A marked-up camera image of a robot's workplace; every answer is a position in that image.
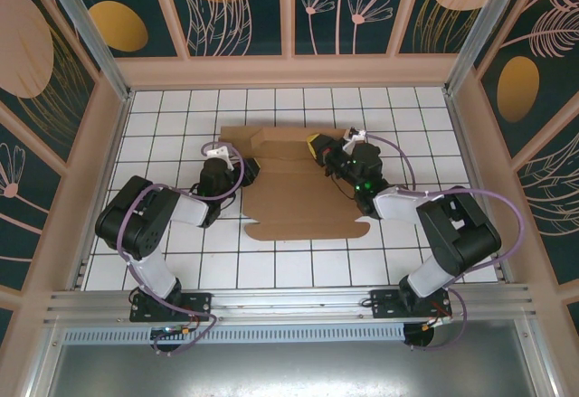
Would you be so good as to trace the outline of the brown cardboard box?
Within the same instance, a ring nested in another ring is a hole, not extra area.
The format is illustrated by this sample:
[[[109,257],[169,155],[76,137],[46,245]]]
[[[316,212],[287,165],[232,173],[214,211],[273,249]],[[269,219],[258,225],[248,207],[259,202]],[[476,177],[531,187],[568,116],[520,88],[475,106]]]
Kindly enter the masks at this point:
[[[257,241],[357,239],[369,232],[347,183],[325,176],[308,148],[317,133],[340,139],[343,128],[224,126],[220,139],[260,166],[243,189],[242,212],[254,220],[245,232]]]

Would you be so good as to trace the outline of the grey metal sheet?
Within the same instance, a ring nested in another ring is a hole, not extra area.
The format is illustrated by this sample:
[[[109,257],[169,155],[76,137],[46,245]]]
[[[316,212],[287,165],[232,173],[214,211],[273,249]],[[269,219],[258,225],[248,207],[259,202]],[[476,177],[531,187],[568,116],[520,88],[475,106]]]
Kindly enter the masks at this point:
[[[174,357],[147,345],[72,345],[52,334],[29,397],[564,397],[525,320],[440,328],[440,351],[395,341],[207,343]]]

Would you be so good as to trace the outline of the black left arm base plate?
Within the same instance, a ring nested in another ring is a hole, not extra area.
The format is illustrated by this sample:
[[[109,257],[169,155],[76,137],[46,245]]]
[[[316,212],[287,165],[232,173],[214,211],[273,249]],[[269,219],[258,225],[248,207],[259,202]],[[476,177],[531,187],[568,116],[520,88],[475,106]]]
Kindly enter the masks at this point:
[[[171,295],[167,301],[182,309],[202,313],[211,312],[212,300],[210,293],[181,292],[177,295]],[[129,321],[131,323],[177,323],[189,320],[190,316],[187,314],[165,307],[140,291],[131,298],[131,309],[129,311]]]

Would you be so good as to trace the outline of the aluminium mounting rail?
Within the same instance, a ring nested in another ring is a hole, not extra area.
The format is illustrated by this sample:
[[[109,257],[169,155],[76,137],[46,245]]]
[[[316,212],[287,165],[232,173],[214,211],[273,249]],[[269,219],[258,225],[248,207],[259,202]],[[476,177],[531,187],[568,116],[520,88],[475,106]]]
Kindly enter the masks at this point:
[[[458,284],[450,294],[453,318],[462,317],[463,298],[470,320],[520,319],[536,315],[528,287],[523,284]],[[370,287],[216,289],[211,312],[229,325],[286,325],[368,322],[362,307]],[[124,291],[66,291],[51,295],[43,313],[45,325],[127,326],[128,293]]]

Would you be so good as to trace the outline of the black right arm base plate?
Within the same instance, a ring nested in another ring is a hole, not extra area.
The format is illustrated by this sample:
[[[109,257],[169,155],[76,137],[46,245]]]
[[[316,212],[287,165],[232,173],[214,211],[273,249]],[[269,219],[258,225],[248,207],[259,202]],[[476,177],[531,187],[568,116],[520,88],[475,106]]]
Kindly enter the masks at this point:
[[[372,310],[373,318],[427,320],[452,316],[449,294],[444,289],[426,298],[409,299],[399,289],[376,289],[369,293],[365,304]]]

